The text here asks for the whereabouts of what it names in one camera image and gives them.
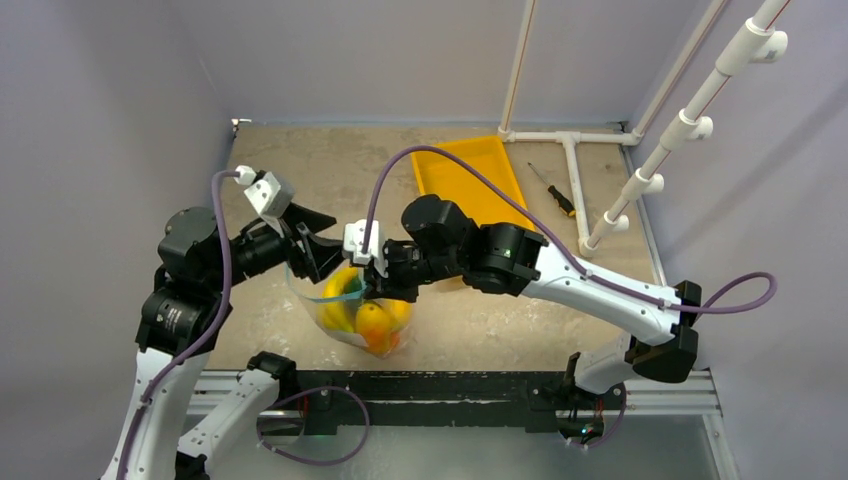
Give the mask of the yellow plastic tray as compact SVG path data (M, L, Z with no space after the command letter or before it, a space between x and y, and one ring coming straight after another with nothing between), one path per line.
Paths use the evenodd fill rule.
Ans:
M438 147L465 161L521 208L527 207L505 147L496 136L441 143ZM452 160L432 152L410 155L422 195L456 203L479 225L507 222L533 231L524 215Z

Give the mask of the green avocado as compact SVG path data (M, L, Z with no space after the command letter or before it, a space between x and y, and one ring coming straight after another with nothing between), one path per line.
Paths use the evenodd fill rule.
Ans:
M364 290L365 286L363 285L361 278L359 276L354 276L344 284L343 293L350 298L361 298Z

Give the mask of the yellow banana bunch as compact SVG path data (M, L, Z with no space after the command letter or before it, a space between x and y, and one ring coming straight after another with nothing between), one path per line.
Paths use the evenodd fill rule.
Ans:
M359 298L350 298L343 293L344 284L352 277L359 276L354 267L344 267L334 273L325 283L320 318L322 325L329 330L354 332L355 313Z

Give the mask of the clear zip top bag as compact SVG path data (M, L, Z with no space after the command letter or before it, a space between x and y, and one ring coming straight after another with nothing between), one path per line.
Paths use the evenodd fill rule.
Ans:
M317 284L296 277L288 268L284 272L289 289L327 336L377 358L386 358L407 343L412 305L367 299L360 268L339 267Z

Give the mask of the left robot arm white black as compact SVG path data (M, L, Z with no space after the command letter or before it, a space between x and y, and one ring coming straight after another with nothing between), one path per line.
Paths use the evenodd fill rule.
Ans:
M334 217L291 204L284 239L262 220L229 242L231 270L222 264L215 213L191 207L167 222L158 245L162 261L141 307L133 397L106 479L207 479L216 461L268 407L292 405L301 390L294 361L254 355L236 386L190 432L183 425L195 386L232 307L233 287L278 265L319 283L342 262L341 243L320 237Z

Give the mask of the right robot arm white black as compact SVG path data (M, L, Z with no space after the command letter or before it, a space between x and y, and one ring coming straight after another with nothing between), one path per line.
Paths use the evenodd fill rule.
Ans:
M383 239L376 220L345 228L344 248L364 269L367 298L413 303L420 286L459 278L482 293L549 301L622 329L617 340L571 357L561 392L576 407L629 379L678 384L688 378L698 335L674 288L648 285L645 298L622 294L616 285L639 282L614 274L603 285L601 268L577 268L541 234L505 222L479 226L436 195L409 204L402 224L406 241Z

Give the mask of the black handled screwdriver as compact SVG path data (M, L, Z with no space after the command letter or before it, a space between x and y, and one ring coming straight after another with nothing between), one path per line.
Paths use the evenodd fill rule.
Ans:
M558 208L568 217L576 216L576 209L572 202L548 179L539 171L539 169L531 162L527 163L528 167L534 174L545 184L546 191L554 199Z

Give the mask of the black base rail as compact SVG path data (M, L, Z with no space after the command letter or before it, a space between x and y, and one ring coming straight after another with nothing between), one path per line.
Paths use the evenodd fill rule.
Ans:
M592 398L560 371L299 370L283 378L264 413L289 411L308 435L341 426L519 428L580 434L622 407L618 383Z

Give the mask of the aluminium frame rail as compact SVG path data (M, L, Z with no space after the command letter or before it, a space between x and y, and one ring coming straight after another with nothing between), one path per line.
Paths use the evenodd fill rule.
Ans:
M679 384L630 380L625 387L626 415L702 416L721 412L709 370L692 372L686 381Z

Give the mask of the white pvc pipe frame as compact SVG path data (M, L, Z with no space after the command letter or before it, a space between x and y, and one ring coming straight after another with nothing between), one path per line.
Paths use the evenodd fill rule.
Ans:
M587 133L562 130L520 132L511 127L519 78L527 52L533 19L537 12L535 1L525 3L510 74L508 95L504 102L497 135L505 143L551 142L562 146L566 155L566 165L576 210L578 250L582 256L593 256L603 239L629 228L629 219L625 213L629 206L637 204L641 197L645 195L655 194L663 190L664 180L659 170L675 150L688 140L702 140L712 135L713 121L706 116L706 112L733 77L739 75L750 64L774 63L785 54L788 46L788 35L784 31L777 30L776 23L790 3L788 1L764 1L753 16L744 21L725 45L715 60L712 70L685 107L670 120L645 164L631 174L616 200L591 227L579 177L577 145L580 143L612 144L625 147L639 145L660 107L672 92L676 82L682 77L688 63L694 57L703 40L706 39L709 30L722 13L725 5L724 1L710 3L675 60L671 71L665 76L660 89L649 102L647 111L638 120L635 129L628 133Z

